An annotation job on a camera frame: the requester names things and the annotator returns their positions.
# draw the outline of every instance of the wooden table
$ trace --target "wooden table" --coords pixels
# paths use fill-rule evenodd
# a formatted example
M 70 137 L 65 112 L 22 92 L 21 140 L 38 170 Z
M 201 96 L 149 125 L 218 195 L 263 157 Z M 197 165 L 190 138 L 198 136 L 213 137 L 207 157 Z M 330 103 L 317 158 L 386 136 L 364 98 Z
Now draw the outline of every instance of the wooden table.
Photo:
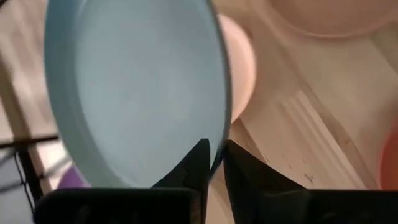
M 257 57 L 256 88 L 230 138 L 308 188 L 378 188 L 380 152 L 398 115 L 397 25 L 320 40 L 281 29 L 260 0 L 214 2 L 248 32 Z M 0 54 L 31 135 L 56 132 L 43 82 L 45 3 L 12 0 L 0 10 Z M 65 153 L 57 147 L 39 149 L 44 169 Z M 222 169 L 208 200 L 209 223 L 233 223 Z

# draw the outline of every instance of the purple object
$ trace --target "purple object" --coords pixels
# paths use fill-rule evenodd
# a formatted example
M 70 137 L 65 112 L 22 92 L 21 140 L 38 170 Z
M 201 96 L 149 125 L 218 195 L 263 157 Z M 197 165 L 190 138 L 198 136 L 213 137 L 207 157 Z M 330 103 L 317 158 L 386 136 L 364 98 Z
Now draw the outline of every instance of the purple object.
M 58 189 L 69 189 L 85 187 L 84 181 L 80 178 L 76 167 L 71 167 L 62 176 L 60 183 L 58 184 Z

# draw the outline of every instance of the wooden surface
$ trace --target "wooden surface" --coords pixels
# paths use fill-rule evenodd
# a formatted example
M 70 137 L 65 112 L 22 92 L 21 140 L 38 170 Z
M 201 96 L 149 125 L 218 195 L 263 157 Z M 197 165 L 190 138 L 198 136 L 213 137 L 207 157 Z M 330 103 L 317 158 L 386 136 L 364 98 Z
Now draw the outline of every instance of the wooden surface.
M 308 188 L 378 188 L 380 152 L 398 115 L 398 26 L 311 39 L 281 29 L 260 0 L 215 4 L 248 32 L 257 56 L 256 88 L 230 138 Z M 56 131 L 44 88 L 44 12 L 45 0 L 0 9 L 0 54 L 32 135 Z M 233 223 L 222 169 L 208 206 L 208 223 Z

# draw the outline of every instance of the blue plastic plate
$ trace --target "blue plastic plate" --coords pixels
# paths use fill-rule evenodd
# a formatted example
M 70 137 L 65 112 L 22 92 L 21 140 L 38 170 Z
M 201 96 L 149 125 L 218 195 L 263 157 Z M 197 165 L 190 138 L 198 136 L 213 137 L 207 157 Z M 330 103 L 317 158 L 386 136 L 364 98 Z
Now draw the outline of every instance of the blue plastic plate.
M 231 83 L 206 0 L 50 0 L 45 74 L 58 129 L 93 187 L 151 187 L 228 135 Z

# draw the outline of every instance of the gray surface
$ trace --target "gray surface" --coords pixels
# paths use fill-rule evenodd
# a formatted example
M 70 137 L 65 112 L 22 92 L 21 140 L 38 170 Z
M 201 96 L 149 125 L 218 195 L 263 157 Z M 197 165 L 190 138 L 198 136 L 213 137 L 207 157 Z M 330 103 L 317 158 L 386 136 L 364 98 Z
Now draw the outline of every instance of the gray surface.
M 0 167 L 0 187 L 19 180 L 14 159 L 8 160 Z M 32 212 L 23 187 L 0 194 L 0 223 L 33 223 Z
M 229 130 L 228 64 L 207 1 L 50 0 L 45 71 L 63 141 L 94 187 L 150 187 Z

